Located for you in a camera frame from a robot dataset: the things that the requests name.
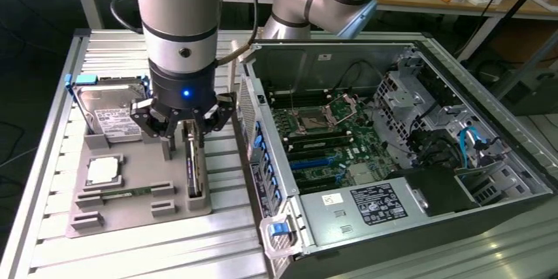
robotic arm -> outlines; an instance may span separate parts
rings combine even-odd
[[[132,119],[150,137],[172,139],[177,122],[202,135],[222,128],[234,94],[213,92],[221,0],[137,0],[149,56],[152,99],[132,104]],[[369,20],[373,0],[274,0],[264,38],[309,38],[309,23],[352,38]],[[209,118],[204,114],[217,105]]]

green circuit board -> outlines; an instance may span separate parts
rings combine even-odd
[[[305,135],[322,135],[349,131],[350,141],[340,147],[309,151],[324,153],[325,157],[290,160],[290,169],[300,192],[313,193],[345,186],[381,181],[396,169],[391,156],[381,148],[381,140],[369,124],[369,117],[356,101],[334,95],[336,101],[325,106],[272,109],[274,124],[282,138],[296,139]],[[292,164],[328,160],[326,165],[293,169]]]

hard drive label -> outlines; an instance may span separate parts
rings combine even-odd
[[[94,116],[106,138],[141,134],[140,127],[129,117],[129,109],[98,109]]]
[[[376,225],[407,217],[389,183],[352,189],[350,195],[366,225]]]

aluminum extrusion table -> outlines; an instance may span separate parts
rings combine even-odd
[[[230,41],[241,43],[248,35],[248,31],[221,31],[217,55],[229,52]],[[77,35],[62,77],[79,72],[101,76],[148,73],[142,36],[105,30]],[[229,68],[220,67],[216,75],[216,90],[224,92]],[[229,124],[206,142],[210,215],[89,237],[63,237],[83,128],[61,80],[0,278],[266,278]],[[476,237],[336,278],[545,278],[558,271],[556,208],[553,199]]]

